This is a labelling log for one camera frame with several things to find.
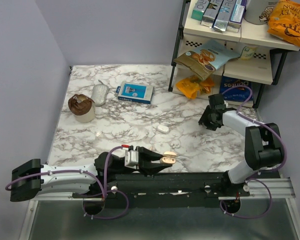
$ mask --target snack bag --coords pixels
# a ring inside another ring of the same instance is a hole
[[[234,86],[247,86],[252,88],[252,83],[246,80],[240,80],[237,78],[222,76],[220,91],[219,93],[223,93],[225,90],[232,88]],[[235,101],[235,102],[244,102],[250,95],[250,91],[244,87],[234,88],[230,91],[227,91],[223,94],[224,100]]]
[[[268,20],[268,33],[300,47],[300,3],[280,0]]]
[[[214,81],[208,77],[201,81],[197,76],[192,75],[176,84],[176,87],[188,98],[195,99],[198,95],[211,93],[211,87],[215,85]]]
[[[213,72],[230,59],[240,57],[239,53],[226,49],[215,40],[209,40],[200,47],[187,51],[173,61],[188,67],[201,80],[206,80]]]

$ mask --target blue box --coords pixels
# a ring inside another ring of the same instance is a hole
[[[232,88],[234,86],[247,86],[252,88],[252,83],[250,81],[241,80],[237,78],[232,78],[228,76],[222,76],[221,84],[220,84],[220,91],[219,93],[223,93],[225,90]],[[230,91],[227,91],[223,98],[224,100],[228,101],[235,101],[235,102],[244,102],[250,95],[250,91],[243,87],[234,88]]]
[[[130,82],[122,82],[118,93],[118,99],[130,102],[150,104],[154,93],[154,87]]]

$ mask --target gray floor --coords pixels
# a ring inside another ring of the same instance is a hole
[[[84,217],[80,201],[40,202],[32,240],[294,240],[295,229],[284,199],[266,217],[244,220],[217,208],[130,209],[116,220]],[[242,215],[256,215],[267,200],[243,200]]]

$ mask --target mug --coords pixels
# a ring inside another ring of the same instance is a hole
[[[262,25],[268,21],[279,0],[248,0],[244,19],[252,24]]]
[[[240,59],[249,60],[254,56],[257,48],[257,45],[238,42],[234,48],[234,51],[238,54],[241,54]]]

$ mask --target blue and white box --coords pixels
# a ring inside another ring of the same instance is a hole
[[[130,102],[150,104],[154,93],[154,87],[130,82],[122,82],[118,99]]]

